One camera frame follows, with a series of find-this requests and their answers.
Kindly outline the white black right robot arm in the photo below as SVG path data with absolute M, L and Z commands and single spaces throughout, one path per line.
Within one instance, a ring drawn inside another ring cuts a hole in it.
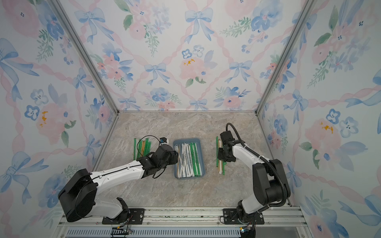
M 270 160 L 245 144 L 233 142 L 219 148 L 217 158 L 222 162 L 240 160 L 252 171 L 253 193 L 238 205 L 243 216 L 282 207 L 287 202 L 290 188 L 278 159 Z

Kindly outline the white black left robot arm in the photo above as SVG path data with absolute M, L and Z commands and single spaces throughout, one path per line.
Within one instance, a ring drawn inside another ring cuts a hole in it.
M 105 224 L 127 223 L 132 213 L 126 202 L 120 197 L 102 198 L 100 194 L 127 181 L 154 177 L 158 171 L 176 164 L 178 157 L 175 149 L 164 143 L 155 152 L 116 168 L 77 171 L 58 194 L 66 220 L 72 223 L 89 216 L 101 216 Z

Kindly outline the thick white straw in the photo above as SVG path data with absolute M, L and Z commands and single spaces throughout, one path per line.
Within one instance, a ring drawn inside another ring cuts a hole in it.
M 179 156 L 180 156 L 180 164 L 181 164 L 181 177 L 186 178 L 187 177 L 187 170 L 185 165 L 185 159 L 184 159 L 184 153 L 183 153 L 183 146 L 179 145 Z

